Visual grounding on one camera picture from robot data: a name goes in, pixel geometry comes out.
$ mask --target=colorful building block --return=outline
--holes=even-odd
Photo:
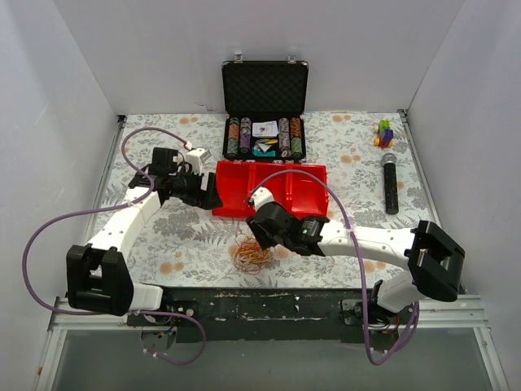
[[[374,139],[374,145],[376,147],[392,147],[394,133],[391,130],[388,120],[381,120],[378,125],[375,125],[374,132],[378,134]]]

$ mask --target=open case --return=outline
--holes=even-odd
[[[223,156],[228,160],[292,160],[295,162],[304,160],[306,146],[304,121],[301,115],[304,112],[308,85],[308,63],[294,60],[242,61],[241,58],[239,56],[235,61],[226,61],[222,65],[227,113]],[[276,121],[277,130],[279,130],[280,120],[288,119],[288,125],[291,127],[289,153],[283,146],[284,142],[279,138],[280,134],[275,137],[256,137],[250,133],[249,140],[246,138],[239,143],[239,138],[243,137],[241,133],[237,137],[237,149],[235,146],[231,147],[229,139],[235,137],[236,133],[233,130],[230,132],[230,121],[232,125],[238,122],[240,131],[243,132],[243,118],[251,120],[252,129],[256,123]],[[300,140],[293,140],[298,138],[297,136],[292,137],[295,135],[292,132],[296,124],[300,124]],[[266,144],[259,145],[259,141],[267,139],[269,141]]]

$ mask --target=glass panel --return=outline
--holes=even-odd
[[[329,340],[210,342],[185,367],[144,354],[140,332],[68,332],[53,390],[492,389],[472,329],[419,329],[381,367],[361,345]],[[187,358],[197,345],[169,354]]]

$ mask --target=wire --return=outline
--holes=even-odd
[[[253,193],[255,193],[259,187],[262,187],[266,182],[268,182],[270,179],[277,177],[278,175],[282,174],[302,174],[310,177],[315,182],[319,183],[322,187],[324,187],[327,192],[331,195],[333,200],[335,200],[336,204],[340,208],[340,212],[342,213],[342,217],[344,218],[344,224],[348,228],[348,230],[351,231],[351,224],[349,223],[348,213],[345,210],[344,205],[340,201],[339,197],[320,179],[315,177],[314,175],[302,171],[300,169],[284,169],[282,171],[278,171],[277,173],[273,173],[269,175],[268,177],[264,178],[262,181],[259,182],[259,184],[251,191],[248,198],[251,198]],[[387,354],[383,356],[381,359],[375,359],[373,357],[373,354],[371,352],[371,346],[370,346],[370,327],[369,327],[369,314],[368,314],[368,298],[367,298],[367,282],[366,282],[366,268],[364,267],[364,260],[361,255],[361,249],[360,244],[358,243],[357,237],[355,236],[354,231],[351,231],[350,233],[352,243],[355,248],[355,252],[357,254],[358,259],[358,265],[360,267],[360,280],[361,280],[361,301],[362,301],[362,318],[363,318],[363,333],[364,333],[364,345],[366,347],[366,354],[367,358],[369,359],[370,363],[373,365],[382,365],[384,362],[386,362],[395,352],[403,349],[412,339],[414,333],[416,332],[416,328],[418,327],[418,319],[419,319],[419,303],[416,301],[413,304],[413,313],[411,314],[409,318],[409,322],[405,325],[404,331],[401,333],[398,340],[395,342],[395,344],[388,350]]]
[[[171,316],[170,318],[166,319],[166,321],[162,322],[162,323],[156,323],[156,325],[158,326],[164,326],[166,323],[170,322],[172,320],[173,316]]]
[[[137,203],[145,200],[154,191],[154,178],[152,176],[148,175],[146,172],[142,171],[134,163],[132,163],[132,161],[130,161],[129,157],[127,156],[127,154],[125,152],[125,147],[126,147],[127,142],[135,134],[140,133],[140,132],[144,132],[146,130],[155,130],[155,131],[161,132],[163,134],[167,134],[168,136],[174,137],[177,140],[179,140],[181,143],[183,143],[183,146],[186,149],[188,149],[188,147],[187,147],[188,142],[184,138],[181,138],[181,137],[177,136],[174,133],[171,133],[171,132],[169,132],[167,130],[164,130],[164,129],[161,129],[161,128],[157,128],[157,127],[154,127],[154,126],[145,126],[145,127],[140,128],[140,129],[134,130],[133,132],[130,132],[123,139],[123,141],[121,143],[121,155],[123,156],[123,159],[125,160],[125,162],[132,169],[134,169],[136,172],[140,173],[142,176],[144,176],[150,182],[150,187],[149,187],[149,189],[147,190],[147,192],[145,194],[141,195],[140,197],[138,197],[136,200],[134,200],[130,204],[120,204],[120,205],[115,205],[115,206],[107,206],[105,208],[81,210],[81,211],[78,211],[78,212],[66,213],[66,214],[63,214],[61,216],[55,217],[55,218],[49,220],[48,222],[44,223],[37,230],[35,230],[33,235],[29,238],[27,244],[25,245],[24,253],[22,254],[22,275],[24,277],[25,287],[27,288],[27,290],[29,292],[29,295],[31,295],[31,297],[35,300],[35,302],[38,303],[39,305],[41,305],[42,307],[44,307],[44,308],[46,308],[46,309],[48,309],[48,310],[50,310],[52,312],[55,312],[57,314],[66,314],[66,315],[99,315],[98,313],[88,312],[88,311],[62,310],[62,309],[56,308],[56,307],[54,307],[54,306],[52,306],[52,305],[50,305],[48,303],[45,303],[38,296],[38,294],[36,293],[36,291],[33,288],[33,285],[31,284],[31,281],[29,280],[28,267],[27,267],[29,250],[31,249],[31,246],[33,246],[34,240],[36,240],[36,238],[47,227],[52,226],[56,222],[60,222],[62,220],[70,218],[70,217],[85,216],[87,214],[93,214],[93,213],[113,212],[113,211],[116,211],[116,210],[122,210],[122,209],[128,208],[132,204],[137,204]],[[199,349],[199,352],[193,358],[191,358],[190,360],[178,361],[178,360],[175,360],[173,358],[170,358],[166,354],[156,354],[156,352],[153,352],[158,357],[163,358],[163,359],[165,359],[165,360],[167,360],[169,362],[172,362],[174,364],[177,364],[177,365],[186,365],[186,364],[190,364],[191,362],[194,362],[203,353],[204,346],[206,345],[206,333],[204,332],[204,328],[201,325],[201,323],[199,323],[197,320],[195,320],[195,319],[193,319],[193,318],[191,318],[189,316],[186,316],[184,314],[177,314],[177,313],[171,313],[171,312],[141,311],[141,313],[142,314],[149,314],[149,315],[156,315],[156,316],[170,316],[170,317],[185,319],[185,320],[188,320],[189,322],[192,322],[193,324],[195,324],[195,326],[197,326],[197,328],[201,331],[201,336],[203,337],[203,344],[201,345],[201,348]]]
[[[386,330],[389,329],[389,327],[391,326],[390,323],[384,323],[384,324],[370,324],[369,327],[370,327],[370,330],[372,332],[385,332]]]
[[[164,332],[160,332],[160,337],[167,336],[172,330],[174,326],[170,326],[168,330],[165,330]]]
[[[186,161],[185,156],[181,153],[181,151],[177,151],[177,153],[182,156],[182,162],[177,163],[177,171],[184,172],[184,173],[191,173],[192,165]]]
[[[193,363],[197,358],[201,357],[201,354],[203,354],[204,348],[206,346],[206,332],[204,331],[203,325],[201,323],[199,323],[197,320],[195,320],[194,318],[192,318],[192,317],[190,317],[188,315],[178,314],[178,313],[171,313],[171,312],[159,312],[159,311],[143,310],[143,311],[140,311],[140,313],[141,314],[145,314],[145,315],[156,315],[156,316],[170,316],[170,315],[172,315],[172,316],[174,316],[176,318],[188,320],[188,321],[192,322],[195,326],[197,326],[197,328],[201,332],[201,336],[203,338],[201,346],[199,347],[198,352],[195,354],[194,357],[192,357],[192,358],[190,358],[189,360],[186,360],[186,361],[177,360],[175,358],[171,358],[167,354],[156,352],[153,349],[146,349],[146,348],[144,348],[147,352],[152,353],[156,357],[162,358],[163,360],[166,360],[166,361],[171,362],[172,364],[176,364],[176,365],[188,365],[188,364]]]
[[[187,141],[185,139],[180,138],[176,134],[168,132],[167,130],[164,130],[161,128],[156,128],[154,126],[145,126],[143,128],[137,129],[137,130],[131,132],[129,135],[127,135],[123,139],[123,142],[121,143],[121,154],[123,156],[123,159],[126,161],[126,163],[130,167],[132,167],[135,171],[137,171],[138,173],[143,175],[150,182],[150,188],[147,190],[147,192],[145,194],[141,195],[136,200],[134,200],[133,201],[134,204],[137,204],[137,203],[145,200],[154,191],[154,179],[150,175],[145,173],[144,171],[141,171],[139,167],[137,167],[134,163],[132,163],[130,161],[130,159],[127,157],[127,154],[125,152],[125,146],[126,146],[126,143],[129,141],[129,139],[131,137],[133,137],[135,134],[143,132],[145,130],[156,130],[158,132],[161,132],[161,133],[164,133],[164,134],[167,134],[169,136],[176,138],[177,140],[181,141],[184,146],[186,146],[186,144],[187,144]],[[48,310],[53,311],[57,314],[66,314],[66,315],[98,314],[98,313],[93,313],[93,312],[62,310],[62,309],[58,309],[50,304],[45,303],[34,291],[33,285],[31,284],[29,277],[28,277],[27,260],[28,260],[29,250],[31,249],[31,246],[33,246],[34,240],[42,233],[42,231],[45,230],[47,227],[52,226],[56,222],[60,222],[62,220],[65,220],[66,218],[85,216],[87,214],[101,213],[101,212],[113,212],[116,210],[128,208],[129,206],[130,206],[130,204],[120,204],[120,205],[115,205],[115,206],[107,206],[105,208],[87,209],[87,210],[81,210],[78,212],[65,213],[61,216],[55,217],[55,218],[49,220],[48,222],[44,223],[33,233],[33,235],[28,240],[27,244],[25,245],[24,253],[22,254],[22,275],[24,277],[25,287],[27,288],[29,295],[31,295],[31,297],[35,300],[36,303],[38,303],[42,307],[47,308]]]
[[[394,327],[394,329],[391,330],[391,332],[397,332],[399,327],[400,327],[400,315],[397,315],[396,316],[396,326]]]

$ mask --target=poker chip stack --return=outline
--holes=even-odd
[[[302,157],[302,132],[300,130],[300,118],[291,118],[291,156],[299,159]]]
[[[250,151],[250,140],[252,138],[252,120],[244,117],[241,120],[241,137],[240,137],[240,151],[241,153],[248,153]]]
[[[291,153],[290,143],[290,121],[287,118],[281,118],[278,121],[278,140],[280,146],[280,156],[288,157]]]
[[[226,157],[234,159],[239,153],[239,119],[230,118],[230,126],[228,128],[228,147],[226,148]]]

